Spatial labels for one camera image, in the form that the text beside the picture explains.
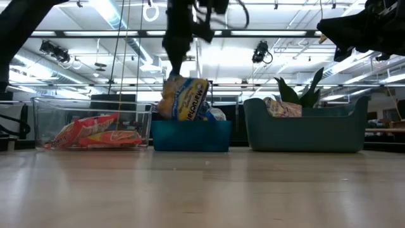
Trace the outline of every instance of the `red snack bag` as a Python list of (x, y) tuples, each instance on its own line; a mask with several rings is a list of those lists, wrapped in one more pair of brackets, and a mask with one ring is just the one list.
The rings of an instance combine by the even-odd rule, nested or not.
[(140, 144), (142, 139), (136, 131), (132, 130), (112, 130), (94, 134), (89, 137), (79, 139), (78, 143), (83, 147), (111, 147), (122, 145)]
[(73, 123), (64, 126), (55, 139), (44, 147), (49, 149), (72, 146), (81, 137), (91, 136), (107, 130), (117, 117), (118, 113), (114, 113), (112, 115), (75, 120)]

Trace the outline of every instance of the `transparent storage bin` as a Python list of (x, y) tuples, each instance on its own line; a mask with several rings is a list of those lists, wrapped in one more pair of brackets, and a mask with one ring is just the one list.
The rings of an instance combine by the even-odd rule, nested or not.
[[(147, 148), (149, 144), (154, 111), (152, 104), (59, 98), (32, 98), (31, 101), (34, 105), (35, 147), (38, 150), (135, 150)], [(67, 125), (75, 132), (66, 134), (64, 128)], [(109, 133), (104, 133), (102, 139), (98, 138), (97, 144), (91, 140), (91, 145), (87, 144), (86, 138), (102, 132)], [(116, 143), (98, 143), (110, 139)]]

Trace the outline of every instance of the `desk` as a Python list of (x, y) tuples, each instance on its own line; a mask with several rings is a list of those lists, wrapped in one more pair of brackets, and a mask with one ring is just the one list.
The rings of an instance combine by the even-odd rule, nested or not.
[(4, 228), (402, 228), (405, 155), (0, 154)]

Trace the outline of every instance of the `gray plastic basket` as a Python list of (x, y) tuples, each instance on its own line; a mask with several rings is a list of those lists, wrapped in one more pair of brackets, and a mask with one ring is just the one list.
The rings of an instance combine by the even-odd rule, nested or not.
[(247, 137), (255, 151), (358, 152), (363, 149), (368, 98), (335, 108), (303, 109), (275, 118), (259, 98), (244, 102)]

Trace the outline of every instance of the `teal bin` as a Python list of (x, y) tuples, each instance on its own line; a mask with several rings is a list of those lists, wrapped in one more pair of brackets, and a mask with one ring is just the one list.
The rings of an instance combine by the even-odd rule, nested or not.
[(152, 121), (155, 151), (228, 152), (231, 121)]
[(302, 117), (272, 117), (262, 99), (244, 102), (254, 151), (358, 152), (363, 149), (368, 97), (334, 108), (304, 108)]

